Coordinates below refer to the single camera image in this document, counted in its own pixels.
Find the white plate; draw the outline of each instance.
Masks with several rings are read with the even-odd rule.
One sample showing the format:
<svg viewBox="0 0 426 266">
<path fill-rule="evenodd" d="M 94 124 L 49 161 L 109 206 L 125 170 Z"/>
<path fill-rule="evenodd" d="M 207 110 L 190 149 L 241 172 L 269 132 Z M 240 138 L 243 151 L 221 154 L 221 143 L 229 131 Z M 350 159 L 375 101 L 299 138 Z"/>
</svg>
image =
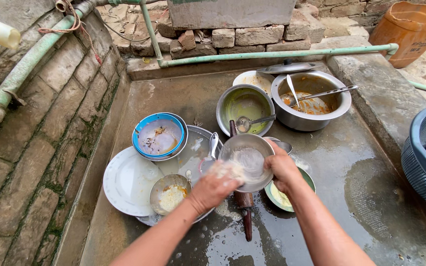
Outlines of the white plate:
<svg viewBox="0 0 426 266">
<path fill-rule="evenodd" d="M 155 214 L 149 204 L 149 194 L 162 172 L 134 147 L 122 150 L 109 162 L 103 176 L 103 189 L 109 202 L 128 215 Z"/>
<path fill-rule="evenodd" d="M 263 89 L 269 97 L 272 97 L 271 86 L 273 81 L 273 75 L 251 70 L 237 76 L 233 81 L 233 86 L 239 84 L 251 84 Z"/>
</svg>

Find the stainless steel pot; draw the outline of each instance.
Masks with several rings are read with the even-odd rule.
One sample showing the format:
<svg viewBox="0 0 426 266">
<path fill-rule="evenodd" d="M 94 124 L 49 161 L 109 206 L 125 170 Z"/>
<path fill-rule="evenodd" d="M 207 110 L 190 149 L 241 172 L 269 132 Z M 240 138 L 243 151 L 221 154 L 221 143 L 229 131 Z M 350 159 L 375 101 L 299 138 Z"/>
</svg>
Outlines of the stainless steel pot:
<svg viewBox="0 0 426 266">
<path fill-rule="evenodd" d="M 275 114 L 272 99 L 259 87 L 251 84 L 239 84 L 228 88 L 216 105 L 216 120 L 223 133 L 230 136 L 230 120 L 236 121 L 240 116 L 257 119 Z M 274 121 L 257 125 L 247 133 L 263 136 L 269 131 Z"/>
<path fill-rule="evenodd" d="M 345 87 L 334 76 L 317 70 L 290 73 L 295 91 L 303 91 L 311 94 L 320 93 L 336 88 Z M 287 74 L 277 76 L 272 83 L 272 99 L 274 100 L 277 119 L 284 125 L 300 131 L 315 131 L 324 128 L 331 119 L 340 117 L 351 106 L 351 94 L 349 91 L 339 94 L 331 94 L 320 97 L 332 110 L 325 115 L 310 115 L 296 111 L 288 107 L 280 96 L 290 91 L 286 80 Z"/>
</svg>

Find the orange plastic container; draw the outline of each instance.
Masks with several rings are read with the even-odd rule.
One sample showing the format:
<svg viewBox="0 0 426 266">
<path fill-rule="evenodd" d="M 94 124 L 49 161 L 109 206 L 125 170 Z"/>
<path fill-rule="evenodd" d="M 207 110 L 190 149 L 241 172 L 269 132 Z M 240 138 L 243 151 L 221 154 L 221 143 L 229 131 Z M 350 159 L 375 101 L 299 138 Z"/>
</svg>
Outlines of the orange plastic container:
<svg viewBox="0 0 426 266">
<path fill-rule="evenodd" d="M 399 2 L 387 10 L 369 37 L 372 45 L 396 43 L 399 50 L 389 62 L 402 68 L 426 51 L 426 5 Z"/>
</svg>

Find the rope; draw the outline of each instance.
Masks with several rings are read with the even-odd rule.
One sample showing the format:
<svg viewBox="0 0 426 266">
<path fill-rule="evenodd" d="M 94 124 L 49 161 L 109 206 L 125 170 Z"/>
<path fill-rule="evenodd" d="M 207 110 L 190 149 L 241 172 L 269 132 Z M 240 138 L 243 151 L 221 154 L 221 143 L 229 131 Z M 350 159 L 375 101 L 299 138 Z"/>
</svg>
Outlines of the rope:
<svg viewBox="0 0 426 266">
<path fill-rule="evenodd" d="M 101 22 L 103 22 L 103 24 L 106 26 L 106 27 L 108 27 L 112 32 L 114 32 L 114 33 L 116 33 L 116 34 L 118 34 L 118 36 L 120 36 L 121 38 L 123 38 L 124 40 L 128 40 L 128 41 L 130 41 L 130 42 L 142 42 L 142 41 L 145 41 L 145 40 L 147 40 L 147 39 L 149 39 L 150 38 L 150 36 L 147 36 L 147 37 L 145 37 L 144 39 L 140 39 L 140 40 L 133 40 L 133 39 L 129 39 L 129 38 L 126 38 L 126 37 L 124 37 L 124 35 L 122 34 L 122 33 L 119 33 L 119 32 L 117 32 L 115 29 L 113 29 L 112 27 L 110 27 L 109 25 L 108 25 L 108 23 L 106 23 L 104 20 L 103 20 L 103 18 L 101 17 L 101 15 L 98 13 L 98 12 L 95 12 L 95 14 L 96 14 L 96 16 L 98 17 L 98 19 L 101 21 Z M 137 28 L 137 22 L 135 22 L 135 24 L 136 24 L 136 27 L 134 28 L 134 31 L 133 32 L 135 32 L 136 31 L 136 28 Z M 156 29 L 155 29 L 155 31 L 154 31 L 154 33 L 155 34 L 157 34 L 159 31 L 157 30 L 157 27 L 156 27 Z"/>
<path fill-rule="evenodd" d="M 38 31 L 40 32 L 40 33 L 55 33 L 55 32 L 58 32 L 58 33 L 71 33 L 71 32 L 73 32 L 73 31 L 75 31 L 75 30 L 77 30 L 78 28 L 80 28 L 81 29 L 81 33 L 83 34 L 83 37 L 85 38 L 85 39 L 87 39 L 87 40 L 89 40 L 90 41 L 90 46 L 91 46 L 91 49 L 93 50 L 93 53 L 95 54 L 95 58 L 96 58 L 96 60 L 98 61 L 98 63 L 101 65 L 101 58 L 98 56 L 98 54 L 96 53 L 96 51 L 95 51 L 95 48 L 93 47 L 93 41 L 92 41 L 92 39 L 91 39 L 91 36 L 90 36 L 90 34 L 85 30 L 85 28 L 83 27 L 83 25 L 82 25 L 82 21 L 81 21 L 81 19 L 80 19 L 80 17 L 78 16 L 78 14 L 77 14 L 77 12 L 75 12 L 75 9 L 73 8 L 73 6 L 71 5 L 71 3 L 70 3 L 70 1 L 69 0 L 63 0 L 66 4 L 67 4 L 67 6 L 68 6 L 68 8 L 70 9 L 70 11 L 72 12 L 72 14 L 73 14 L 73 17 L 75 18 L 75 20 L 74 20 L 74 22 L 73 22 L 73 25 L 72 25 L 72 27 L 71 28 L 69 28 L 69 29 L 51 29 L 51 28 L 39 28 L 38 29 Z"/>
</svg>

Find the wooden rolling pin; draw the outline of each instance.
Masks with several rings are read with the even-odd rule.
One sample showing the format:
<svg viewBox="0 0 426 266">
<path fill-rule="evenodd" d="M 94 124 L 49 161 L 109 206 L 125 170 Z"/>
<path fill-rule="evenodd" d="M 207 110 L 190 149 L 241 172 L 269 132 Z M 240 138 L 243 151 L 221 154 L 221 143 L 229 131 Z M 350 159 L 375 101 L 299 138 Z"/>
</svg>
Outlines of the wooden rolling pin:
<svg viewBox="0 0 426 266">
<path fill-rule="evenodd" d="M 230 137 L 236 136 L 236 125 L 234 120 L 230 120 Z M 246 234 L 246 241 L 252 240 L 252 222 L 251 222 L 251 207 L 254 206 L 252 193 L 234 192 L 234 200 L 236 201 L 237 208 L 240 209 L 243 216 L 244 233 Z"/>
</svg>

